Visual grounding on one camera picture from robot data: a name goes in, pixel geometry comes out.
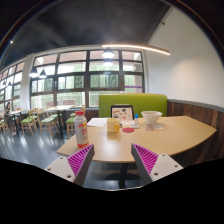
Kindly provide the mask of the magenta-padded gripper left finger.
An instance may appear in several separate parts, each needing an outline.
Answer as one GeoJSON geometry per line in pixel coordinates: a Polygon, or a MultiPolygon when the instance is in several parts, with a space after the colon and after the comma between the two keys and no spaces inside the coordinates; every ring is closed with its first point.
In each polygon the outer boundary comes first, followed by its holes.
{"type": "Polygon", "coordinates": [[[82,186],[94,154],[94,145],[91,144],[68,157],[58,157],[45,170],[82,186]]]}

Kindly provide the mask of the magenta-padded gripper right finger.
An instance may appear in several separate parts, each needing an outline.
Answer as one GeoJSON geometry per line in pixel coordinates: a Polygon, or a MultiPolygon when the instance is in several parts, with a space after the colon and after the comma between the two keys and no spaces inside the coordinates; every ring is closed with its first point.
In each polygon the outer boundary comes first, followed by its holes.
{"type": "Polygon", "coordinates": [[[131,153],[135,159],[143,185],[166,177],[182,169],[169,155],[156,154],[137,144],[131,145],[131,153]]]}

